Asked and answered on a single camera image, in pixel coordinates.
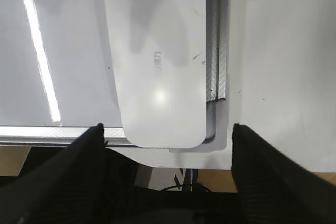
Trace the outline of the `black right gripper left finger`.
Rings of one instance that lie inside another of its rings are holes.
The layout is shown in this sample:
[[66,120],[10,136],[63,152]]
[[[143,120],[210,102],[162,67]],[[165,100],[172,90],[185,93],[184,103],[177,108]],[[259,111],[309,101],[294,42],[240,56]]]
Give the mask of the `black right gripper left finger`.
[[1,188],[1,223],[89,223],[104,178],[99,123],[41,166]]

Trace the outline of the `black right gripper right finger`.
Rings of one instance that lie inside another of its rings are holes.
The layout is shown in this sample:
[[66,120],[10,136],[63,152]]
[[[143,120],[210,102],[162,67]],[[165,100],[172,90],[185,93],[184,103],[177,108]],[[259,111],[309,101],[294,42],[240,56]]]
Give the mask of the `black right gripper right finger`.
[[234,125],[232,144],[232,176],[249,223],[335,223],[335,185],[246,125]]

